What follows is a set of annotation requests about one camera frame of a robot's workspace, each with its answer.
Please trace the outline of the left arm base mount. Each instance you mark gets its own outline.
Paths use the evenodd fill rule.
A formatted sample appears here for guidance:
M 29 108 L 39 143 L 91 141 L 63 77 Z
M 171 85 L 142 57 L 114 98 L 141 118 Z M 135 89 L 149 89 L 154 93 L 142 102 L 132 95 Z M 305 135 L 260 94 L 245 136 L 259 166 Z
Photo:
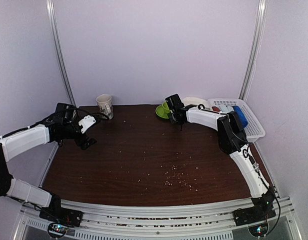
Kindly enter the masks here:
M 39 213 L 39 217 L 69 227 L 79 227 L 83 218 L 83 213 L 79 210 L 68 208 L 62 208 L 59 212 L 43 208 Z

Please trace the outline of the white cream towel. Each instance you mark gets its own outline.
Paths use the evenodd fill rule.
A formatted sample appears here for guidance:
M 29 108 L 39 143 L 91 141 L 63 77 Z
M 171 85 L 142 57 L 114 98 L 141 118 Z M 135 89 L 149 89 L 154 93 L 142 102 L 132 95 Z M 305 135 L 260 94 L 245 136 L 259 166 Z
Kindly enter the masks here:
M 185 106 L 187 105 L 204 105 L 205 109 L 209 109 L 209 103 L 205 99 L 201 99 L 198 97 L 185 97 L 182 99 L 182 102 L 184 103 Z

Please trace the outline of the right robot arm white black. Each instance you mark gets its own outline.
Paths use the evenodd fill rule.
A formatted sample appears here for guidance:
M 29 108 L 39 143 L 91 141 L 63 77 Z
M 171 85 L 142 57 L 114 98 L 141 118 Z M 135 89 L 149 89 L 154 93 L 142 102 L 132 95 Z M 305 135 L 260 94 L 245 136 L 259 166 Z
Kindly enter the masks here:
M 165 101 L 170 110 L 168 117 L 173 124 L 198 124 L 217 131 L 219 148 L 234 160 L 249 187 L 254 205 L 250 216 L 259 221 L 268 215 L 273 210 L 275 193 L 252 155 L 238 113 L 216 112 L 202 105 L 185 105 L 178 94 L 167 97 Z

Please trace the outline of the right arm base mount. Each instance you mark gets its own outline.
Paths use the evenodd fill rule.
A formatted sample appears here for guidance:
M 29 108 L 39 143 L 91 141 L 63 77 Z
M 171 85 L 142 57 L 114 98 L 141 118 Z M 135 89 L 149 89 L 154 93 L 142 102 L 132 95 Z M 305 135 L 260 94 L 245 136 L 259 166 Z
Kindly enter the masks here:
M 268 218 L 273 218 L 276 216 L 274 210 L 270 210 L 269 213 L 256 212 L 254 207 L 240 208 L 233 212 L 233 219 L 236 226 L 243 226 L 252 224 L 255 222 L 265 221 Z

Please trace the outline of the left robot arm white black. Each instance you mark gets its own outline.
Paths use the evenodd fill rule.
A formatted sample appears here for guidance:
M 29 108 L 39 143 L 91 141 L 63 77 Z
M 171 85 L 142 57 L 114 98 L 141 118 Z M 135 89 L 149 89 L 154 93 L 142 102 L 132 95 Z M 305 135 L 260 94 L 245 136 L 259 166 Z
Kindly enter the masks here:
M 13 158 L 35 148 L 63 140 L 74 140 L 82 150 L 96 143 L 87 130 L 101 121 L 96 113 L 67 103 L 58 103 L 54 113 L 33 125 L 0 136 L 0 197 L 12 197 L 39 206 L 55 222 L 61 222 L 66 212 L 61 199 L 32 184 L 16 179 L 9 172 L 7 163 Z

